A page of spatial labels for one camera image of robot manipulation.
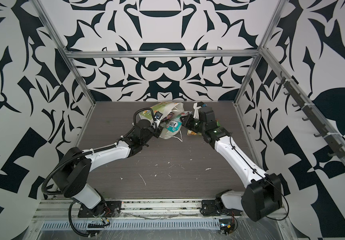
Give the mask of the yellow snack packet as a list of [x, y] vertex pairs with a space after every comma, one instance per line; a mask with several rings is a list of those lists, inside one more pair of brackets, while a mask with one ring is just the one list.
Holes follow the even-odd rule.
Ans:
[[197, 135], [200, 135], [200, 134], [195, 133], [194, 131], [188, 130], [188, 131], [187, 131], [187, 135], [188, 135], [188, 136], [197, 136]]

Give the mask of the teal snack packet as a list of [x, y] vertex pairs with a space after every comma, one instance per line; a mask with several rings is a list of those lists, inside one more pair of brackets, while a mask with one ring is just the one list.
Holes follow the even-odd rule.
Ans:
[[168, 136], [174, 136], [175, 134], [177, 134], [182, 126], [182, 121], [180, 117], [188, 116], [191, 113], [191, 111], [184, 111], [176, 115], [172, 119], [168, 120], [163, 128], [163, 133]]

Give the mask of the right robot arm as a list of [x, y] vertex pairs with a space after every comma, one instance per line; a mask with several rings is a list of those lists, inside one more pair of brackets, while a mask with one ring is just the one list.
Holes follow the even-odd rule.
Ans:
[[275, 174], [256, 165], [234, 141], [232, 134], [219, 126], [212, 108], [202, 105], [194, 113], [180, 118], [187, 130], [200, 133], [237, 173], [245, 187], [244, 193], [227, 191], [221, 194], [226, 209], [243, 211], [252, 221], [267, 218], [283, 205], [282, 183]]

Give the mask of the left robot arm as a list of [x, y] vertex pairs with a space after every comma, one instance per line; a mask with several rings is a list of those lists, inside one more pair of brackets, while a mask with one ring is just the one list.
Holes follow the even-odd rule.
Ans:
[[105, 200], [87, 183], [89, 173], [103, 165], [130, 158], [141, 152], [151, 138], [159, 137], [160, 122], [139, 120], [131, 131], [116, 143], [99, 149], [70, 149], [51, 172], [50, 179], [55, 182], [61, 195], [95, 211], [96, 214], [101, 214], [105, 208]]

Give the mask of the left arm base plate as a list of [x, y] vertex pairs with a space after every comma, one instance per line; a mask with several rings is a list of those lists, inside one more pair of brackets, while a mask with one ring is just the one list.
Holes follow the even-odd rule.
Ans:
[[99, 203], [92, 210], [85, 205], [81, 205], [77, 216], [79, 218], [116, 217], [121, 212], [121, 205], [122, 201], [106, 201], [105, 203]]

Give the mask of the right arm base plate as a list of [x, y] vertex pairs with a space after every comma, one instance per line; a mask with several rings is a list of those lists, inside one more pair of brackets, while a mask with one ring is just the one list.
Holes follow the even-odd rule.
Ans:
[[240, 210], [227, 209], [223, 203], [218, 200], [202, 200], [200, 213], [203, 216], [240, 216]]

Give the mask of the white floral paper bag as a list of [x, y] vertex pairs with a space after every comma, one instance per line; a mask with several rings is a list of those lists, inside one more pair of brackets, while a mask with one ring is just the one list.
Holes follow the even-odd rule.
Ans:
[[[161, 102], [156, 105], [153, 105], [152, 107], [149, 108], [143, 108], [139, 111], [136, 112], [135, 116], [140, 117], [141, 120], [148, 120], [150, 122], [150, 127], [149, 130], [151, 132], [151, 136], [153, 136], [154, 128], [152, 127], [152, 123], [155, 121], [154, 120], [154, 113], [156, 111], [159, 111], [163, 113], [163, 120], [162, 121], [168, 121], [175, 117], [176, 115], [184, 112], [184, 104], [183, 103], [178, 103], [178, 102]], [[167, 140], [170, 138], [175, 138], [174, 136], [168, 136], [162, 133], [160, 135], [161, 139]]]

